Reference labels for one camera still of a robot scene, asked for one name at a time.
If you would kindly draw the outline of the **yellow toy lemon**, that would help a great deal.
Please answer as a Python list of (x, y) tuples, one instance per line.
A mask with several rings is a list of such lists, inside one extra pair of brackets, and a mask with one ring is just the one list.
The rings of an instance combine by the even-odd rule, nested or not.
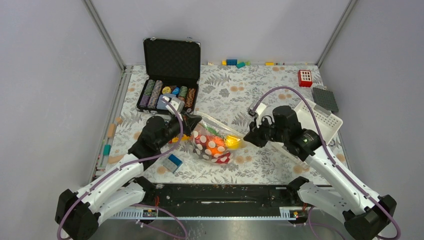
[(235, 135), (227, 135), (224, 138), (225, 146), (230, 150), (237, 150), (243, 147), (243, 140)]

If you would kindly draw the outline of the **green toy bean pod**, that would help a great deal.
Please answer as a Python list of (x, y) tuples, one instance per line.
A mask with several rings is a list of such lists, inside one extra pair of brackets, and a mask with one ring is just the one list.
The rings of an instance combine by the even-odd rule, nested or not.
[(224, 137), (219, 131), (217, 131), (215, 128), (213, 128), (211, 126), (205, 125), (203, 128), (205, 130), (207, 130), (209, 133), (213, 134), (214, 136), (218, 136), (220, 138), (223, 138)]

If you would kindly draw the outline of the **clear dotted zip top bag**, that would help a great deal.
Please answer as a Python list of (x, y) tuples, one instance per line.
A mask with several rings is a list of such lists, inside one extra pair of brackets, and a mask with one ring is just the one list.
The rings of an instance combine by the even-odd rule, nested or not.
[(231, 162), (235, 151), (247, 146), (242, 134), (203, 112), (196, 112), (202, 120), (191, 133), (193, 153), (200, 160), (224, 165)]

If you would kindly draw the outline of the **orange toy pumpkin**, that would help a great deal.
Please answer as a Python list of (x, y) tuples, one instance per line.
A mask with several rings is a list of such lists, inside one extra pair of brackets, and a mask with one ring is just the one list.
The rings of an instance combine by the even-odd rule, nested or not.
[(223, 138), (211, 136), (207, 139), (205, 152), (213, 158), (223, 155), (226, 150), (227, 148)]

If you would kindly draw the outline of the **red toy chili pepper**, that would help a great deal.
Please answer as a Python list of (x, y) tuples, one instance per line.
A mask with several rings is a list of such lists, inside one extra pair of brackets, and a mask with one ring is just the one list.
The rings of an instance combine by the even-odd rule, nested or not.
[(227, 152), (223, 155), (218, 156), (217, 158), (213, 158), (211, 161), (215, 164), (228, 164), (231, 161), (231, 152)]

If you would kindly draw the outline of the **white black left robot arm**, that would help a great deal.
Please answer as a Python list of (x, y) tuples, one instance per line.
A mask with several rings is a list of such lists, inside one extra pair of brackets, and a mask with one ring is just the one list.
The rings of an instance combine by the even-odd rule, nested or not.
[[(177, 97), (162, 97), (160, 102), (172, 115), (169, 121), (158, 115), (150, 117), (137, 141), (113, 168), (77, 191), (67, 189), (60, 194), (55, 214), (57, 239), (63, 239), (65, 233), (68, 240), (88, 240), (103, 222), (125, 208), (154, 202), (154, 190), (131, 180), (142, 177), (157, 159), (176, 149), (183, 136), (190, 136), (202, 121), (201, 116), (184, 111)], [(173, 138), (177, 143), (161, 152)]]

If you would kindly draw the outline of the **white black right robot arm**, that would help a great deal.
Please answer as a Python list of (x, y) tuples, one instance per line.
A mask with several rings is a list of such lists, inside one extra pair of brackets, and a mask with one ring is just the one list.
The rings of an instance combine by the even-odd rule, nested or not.
[(297, 113), (287, 105), (265, 115), (267, 107), (248, 109), (253, 121), (243, 138), (257, 147), (268, 142), (282, 143), (288, 152), (321, 174), (337, 193), (321, 189), (308, 179), (298, 177), (289, 183), (287, 201), (317, 207), (343, 223), (356, 240), (372, 240), (388, 226), (397, 203), (390, 195), (380, 195), (369, 188), (332, 153), (316, 131), (303, 128)]

